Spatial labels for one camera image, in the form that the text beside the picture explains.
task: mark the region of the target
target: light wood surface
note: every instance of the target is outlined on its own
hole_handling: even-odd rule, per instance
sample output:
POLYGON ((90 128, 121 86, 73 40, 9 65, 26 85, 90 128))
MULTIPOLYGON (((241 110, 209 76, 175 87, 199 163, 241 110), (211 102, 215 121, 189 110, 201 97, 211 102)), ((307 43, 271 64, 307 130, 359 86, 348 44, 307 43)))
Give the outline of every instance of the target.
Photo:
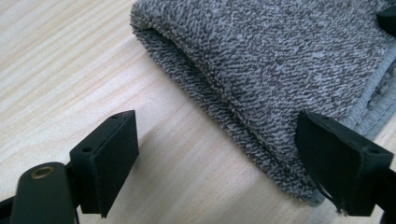
MULTIPOLYGON (((148 56, 134 1, 0 1, 0 201, 27 169, 134 109, 140 155, 107 219, 81 223, 378 223, 279 191, 148 56)), ((396 117, 376 142, 396 151, 396 117)))

